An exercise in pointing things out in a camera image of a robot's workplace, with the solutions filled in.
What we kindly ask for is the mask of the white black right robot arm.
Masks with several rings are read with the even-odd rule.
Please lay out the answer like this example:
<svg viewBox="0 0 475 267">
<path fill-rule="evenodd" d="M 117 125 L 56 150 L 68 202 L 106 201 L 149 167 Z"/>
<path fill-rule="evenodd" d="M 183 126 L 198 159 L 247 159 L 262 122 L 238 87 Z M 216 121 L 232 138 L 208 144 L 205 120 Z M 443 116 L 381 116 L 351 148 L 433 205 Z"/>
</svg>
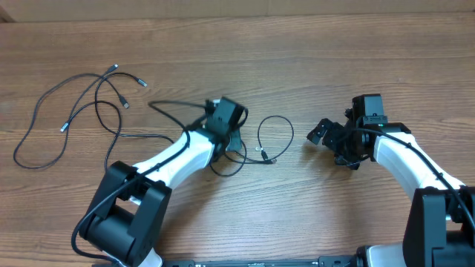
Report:
<svg viewBox="0 0 475 267">
<path fill-rule="evenodd" d="M 360 247 L 345 266 L 474 265 L 474 188 L 439 167 L 404 124 L 377 115 L 346 125 L 322 119 L 307 139 L 333 151 L 336 165 L 378 163 L 411 200 L 402 242 Z"/>
</svg>

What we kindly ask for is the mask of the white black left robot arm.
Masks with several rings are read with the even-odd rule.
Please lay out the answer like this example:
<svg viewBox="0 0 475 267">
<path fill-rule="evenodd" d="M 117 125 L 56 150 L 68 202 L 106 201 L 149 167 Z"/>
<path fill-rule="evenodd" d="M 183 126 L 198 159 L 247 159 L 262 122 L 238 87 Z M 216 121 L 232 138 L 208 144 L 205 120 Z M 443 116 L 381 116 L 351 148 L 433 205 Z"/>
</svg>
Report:
<svg viewBox="0 0 475 267">
<path fill-rule="evenodd" d="M 225 151 L 240 148 L 240 131 L 221 140 L 204 128 L 189 131 L 160 154 L 135 165 L 117 161 L 104 174 L 73 235 L 113 266 L 163 266 L 154 250 L 171 192 Z"/>
</svg>

